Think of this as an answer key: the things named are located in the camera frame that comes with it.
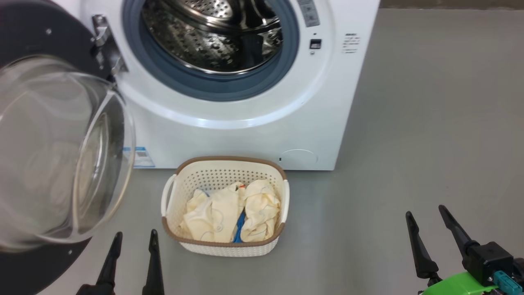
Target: washing machine door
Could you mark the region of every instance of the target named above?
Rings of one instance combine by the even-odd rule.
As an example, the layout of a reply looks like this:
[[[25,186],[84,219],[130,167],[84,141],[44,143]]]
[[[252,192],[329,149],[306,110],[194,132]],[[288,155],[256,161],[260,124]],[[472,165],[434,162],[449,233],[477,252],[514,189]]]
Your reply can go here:
[[[1,0],[0,44],[0,250],[86,240],[118,208],[134,161],[108,61],[44,0]]]

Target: plastic laundry basket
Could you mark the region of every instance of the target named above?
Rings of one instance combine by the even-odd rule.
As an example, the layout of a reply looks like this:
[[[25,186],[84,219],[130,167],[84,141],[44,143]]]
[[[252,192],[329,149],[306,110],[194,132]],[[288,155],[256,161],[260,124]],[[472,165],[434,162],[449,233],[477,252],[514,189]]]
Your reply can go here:
[[[216,243],[188,239],[182,236],[180,222],[185,204],[195,189],[218,191],[237,181],[246,185],[266,179],[280,198],[281,208],[274,235],[264,241],[248,243]],[[207,255],[252,257],[268,254],[284,230],[289,210],[289,183],[286,174],[273,162],[233,156],[198,157],[183,163],[169,178],[162,193],[162,223],[166,232],[185,249]]]

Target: basket rim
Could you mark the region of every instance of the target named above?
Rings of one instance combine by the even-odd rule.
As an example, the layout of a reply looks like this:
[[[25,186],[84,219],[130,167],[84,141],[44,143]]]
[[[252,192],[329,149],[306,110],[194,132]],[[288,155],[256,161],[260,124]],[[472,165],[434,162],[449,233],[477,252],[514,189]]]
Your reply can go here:
[[[163,227],[166,233],[172,239],[174,239],[175,241],[179,243],[187,243],[187,244],[208,246],[208,247],[225,247],[225,248],[258,247],[258,246],[267,245],[273,242],[274,240],[276,240],[280,236],[282,231],[284,230],[284,227],[286,226],[286,223],[284,222],[280,223],[275,233],[267,240],[258,241],[258,242],[245,242],[245,243],[219,243],[219,242],[198,241],[198,240],[179,237],[171,231],[171,229],[169,228],[169,225],[167,224],[167,218],[165,216],[162,216],[162,224],[163,224]]]
[[[288,179],[286,173],[284,172],[284,169],[282,169],[279,165],[277,165],[276,163],[274,163],[272,161],[262,160],[262,159],[257,159],[257,158],[251,158],[251,157],[239,157],[239,156],[204,156],[204,157],[195,157],[195,158],[189,159],[189,160],[183,162],[182,164],[180,164],[180,166],[178,166],[178,168],[177,168],[176,174],[179,174],[180,171],[182,171],[182,169],[187,167],[189,164],[196,163],[196,162],[203,162],[203,161],[238,161],[238,162],[251,162],[251,163],[266,164],[266,165],[269,165],[269,166],[275,168],[276,170],[278,170],[280,175],[282,175],[282,179],[283,180],[287,180]]]

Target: floor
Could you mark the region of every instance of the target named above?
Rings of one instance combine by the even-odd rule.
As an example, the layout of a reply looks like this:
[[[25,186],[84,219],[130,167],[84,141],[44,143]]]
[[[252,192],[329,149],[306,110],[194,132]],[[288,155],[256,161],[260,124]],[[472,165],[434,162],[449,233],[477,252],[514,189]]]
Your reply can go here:
[[[333,172],[289,172],[286,230],[261,258],[185,251],[163,231],[171,171],[134,173],[128,195],[77,262],[41,294],[95,283],[113,235],[116,294],[141,294],[159,230],[166,294],[417,294],[405,213],[445,278],[463,271],[445,204],[470,236],[524,256],[524,12],[379,12]]]

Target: clothes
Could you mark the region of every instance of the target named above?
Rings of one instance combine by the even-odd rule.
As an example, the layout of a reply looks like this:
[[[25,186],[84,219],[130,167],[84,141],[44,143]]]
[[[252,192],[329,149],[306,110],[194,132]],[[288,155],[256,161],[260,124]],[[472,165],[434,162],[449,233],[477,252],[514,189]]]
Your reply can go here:
[[[215,241],[215,231],[211,214],[211,198],[196,189],[193,198],[186,204],[187,213],[180,223],[182,231],[199,241]]]
[[[238,203],[244,192],[245,185],[236,182],[211,195],[215,242],[230,243],[235,238],[236,222],[242,213]]]
[[[275,232],[280,200],[267,180],[251,182],[245,191],[246,220],[240,238],[243,242],[263,241]]]
[[[236,223],[244,209],[245,186],[236,182],[208,197],[196,189],[187,202],[180,227],[183,233],[200,241],[232,242]]]

